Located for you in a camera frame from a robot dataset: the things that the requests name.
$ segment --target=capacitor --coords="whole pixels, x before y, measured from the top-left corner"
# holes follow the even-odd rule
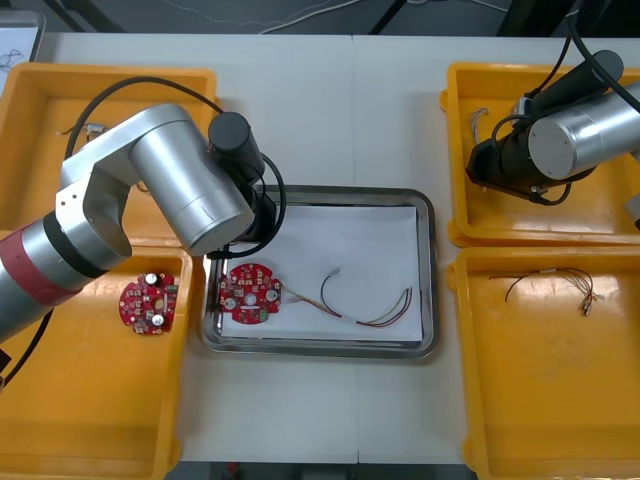
[[[151,323],[153,323],[156,327],[161,327],[164,324],[164,317],[159,313],[156,313],[153,317],[151,317]]]
[[[158,276],[155,273],[147,273],[144,276],[144,282],[147,285],[155,285],[156,283],[158,283]]]

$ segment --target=small metal part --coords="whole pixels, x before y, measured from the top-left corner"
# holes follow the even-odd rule
[[[85,123],[82,126],[82,129],[85,132],[87,132],[87,141],[97,137],[98,135],[102,135],[107,130],[109,130],[106,126],[102,125],[101,123]],[[69,135],[72,131],[73,131],[73,127],[67,130],[64,130],[62,132],[56,132],[56,135]]]
[[[270,302],[275,302],[278,299],[278,292],[276,292],[275,290],[269,290],[266,293],[266,298]]]
[[[244,297],[245,305],[253,306],[256,304],[257,301],[258,301],[258,298],[253,293],[250,293],[249,295],[246,295]]]
[[[153,323],[153,325],[155,325],[156,327],[161,327],[164,324],[164,317],[157,313],[153,317],[151,317],[151,323]]]
[[[144,281],[147,285],[155,285],[158,283],[158,276],[155,273],[147,273],[144,276]]]
[[[478,122],[480,121],[480,117],[483,115],[489,115],[489,109],[487,107],[482,107],[476,110],[469,117],[469,121],[471,122],[471,131],[473,132],[473,139],[476,142],[476,145],[480,143],[480,135],[478,134]]]

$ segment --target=floor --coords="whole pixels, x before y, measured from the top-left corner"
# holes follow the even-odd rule
[[[111,21],[130,33],[255,34],[346,0],[92,0]],[[385,35],[494,36],[511,0],[409,0]],[[71,31],[42,0],[11,0],[16,8],[40,10],[47,30]],[[278,30],[281,34],[365,35],[392,0],[357,3]],[[95,31],[72,13],[87,31]]]

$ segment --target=colored wires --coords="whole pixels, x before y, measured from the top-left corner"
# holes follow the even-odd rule
[[[282,282],[280,282],[280,284],[282,285],[282,288],[284,288],[287,292],[293,295],[294,298],[292,302],[308,303],[309,305],[312,305],[317,309],[322,310],[327,315],[331,315],[332,317],[340,318],[342,320],[350,321],[355,323],[356,325],[360,325],[363,327],[371,327],[371,328],[389,327],[394,323],[396,323],[398,320],[400,320],[400,318],[407,312],[407,310],[409,310],[409,306],[411,305],[411,300],[413,299],[412,288],[405,288],[400,294],[400,297],[398,298],[396,303],[385,314],[371,320],[359,320],[349,315],[338,312],[336,309],[330,307],[325,299],[325,287],[327,285],[327,282],[329,281],[330,278],[334,277],[338,273],[340,273],[340,269],[336,268],[329,275],[327,275],[327,277],[322,282],[322,286],[320,287],[320,299],[321,299],[320,302],[299,294],[298,292],[287,287]]]
[[[550,268],[546,270],[536,270],[535,272],[525,273],[524,275],[514,276],[516,278],[515,282],[511,284],[507,293],[504,296],[504,303],[507,303],[509,300],[509,295],[513,291],[513,289],[525,278],[537,276],[537,275],[547,275],[550,273],[560,273],[563,275],[563,278],[571,283],[574,287],[576,287],[580,292],[584,295],[582,302],[580,302],[579,310],[582,311],[582,314],[585,317],[589,316],[591,313],[591,307],[593,305],[594,300],[598,300],[599,295],[597,295],[593,290],[593,277],[589,275],[584,270],[573,267],[562,267],[562,268]],[[489,278],[505,278],[502,276],[495,276]]]

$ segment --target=tray rim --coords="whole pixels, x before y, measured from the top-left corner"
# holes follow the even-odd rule
[[[220,274],[226,262],[204,260],[207,272],[205,301],[198,325],[198,334],[206,348],[215,352],[266,353],[309,356],[334,356],[378,359],[419,359],[431,354],[440,338],[440,318],[438,299],[438,269],[436,259],[435,214],[431,201],[421,192],[399,188],[330,187],[288,185],[286,187],[290,204],[297,205],[360,205],[360,206],[415,206],[418,214],[417,246],[419,277],[422,300],[423,339],[421,342],[371,342],[345,340],[304,340],[304,339],[253,339],[223,338],[214,328],[219,318],[212,309],[210,298],[216,296],[215,276]],[[277,203],[277,188],[267,187],[267,193]],[[312,201],[316,196],[322,201]],[[424,337],[425,322],[430,323],[432,335]]]

